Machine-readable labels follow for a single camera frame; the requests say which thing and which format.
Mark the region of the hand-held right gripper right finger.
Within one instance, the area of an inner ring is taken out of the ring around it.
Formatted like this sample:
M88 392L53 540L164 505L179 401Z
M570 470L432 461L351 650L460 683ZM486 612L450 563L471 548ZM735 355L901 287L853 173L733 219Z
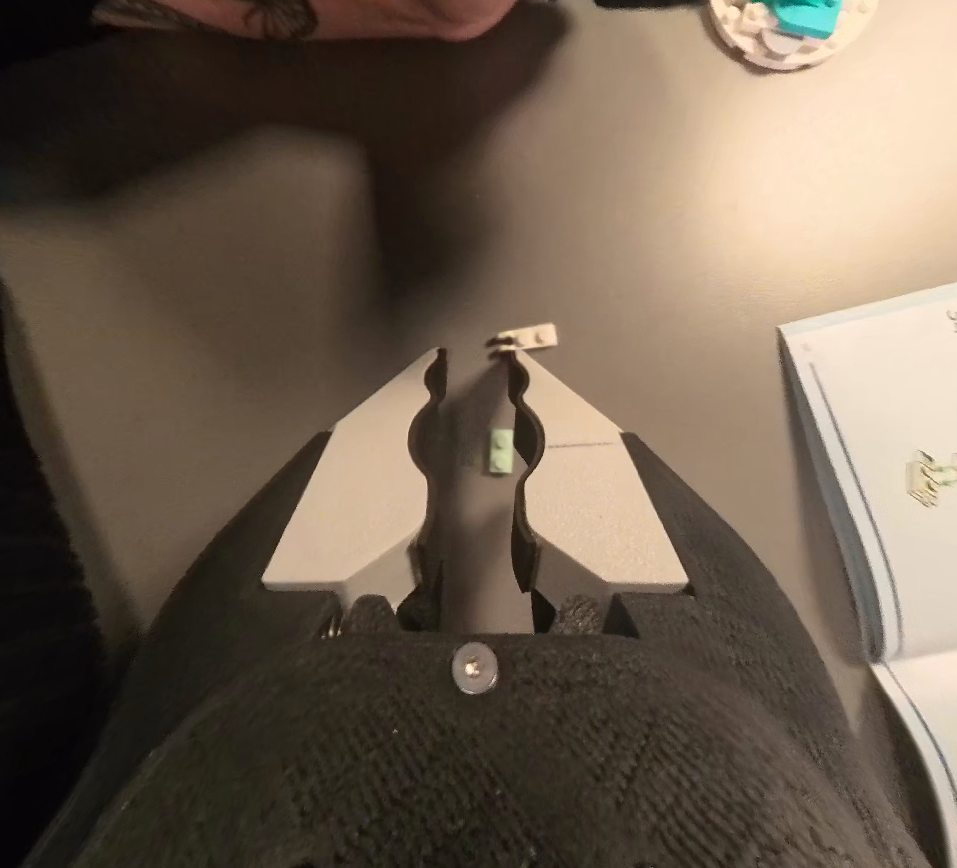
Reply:
M625 445L624 432L527 353L509 361L517 484L512 563L551 607L600 607L622 593L676 594L688 576Z

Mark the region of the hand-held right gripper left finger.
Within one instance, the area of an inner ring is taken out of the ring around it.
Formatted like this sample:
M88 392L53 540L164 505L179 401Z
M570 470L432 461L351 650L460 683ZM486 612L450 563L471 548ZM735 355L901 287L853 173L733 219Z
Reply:
M339 420L262 576L271 591L329 591L397 611L422 582L433 486L419 431L443 399L447 352L432 348Z

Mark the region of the small white lego plate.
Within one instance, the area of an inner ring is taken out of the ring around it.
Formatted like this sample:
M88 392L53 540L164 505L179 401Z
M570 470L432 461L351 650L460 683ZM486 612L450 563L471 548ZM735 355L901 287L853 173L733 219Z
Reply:
M493 354L533 353L556 348L560 343L556 324L533 324L497 332L485 343Z

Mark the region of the lego instruction booklet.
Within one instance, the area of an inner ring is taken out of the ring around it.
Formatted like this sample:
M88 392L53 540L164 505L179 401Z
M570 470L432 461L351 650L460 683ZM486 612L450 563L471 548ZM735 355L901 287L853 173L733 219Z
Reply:
M871 670L956 807L956 285L779 326Z

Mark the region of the person's dark clothing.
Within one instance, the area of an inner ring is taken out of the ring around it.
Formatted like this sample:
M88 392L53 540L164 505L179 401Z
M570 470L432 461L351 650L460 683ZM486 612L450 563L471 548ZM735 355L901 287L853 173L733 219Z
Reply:
M1 865L20 866L78 779L105 703L78 557L11 387L1 323Z

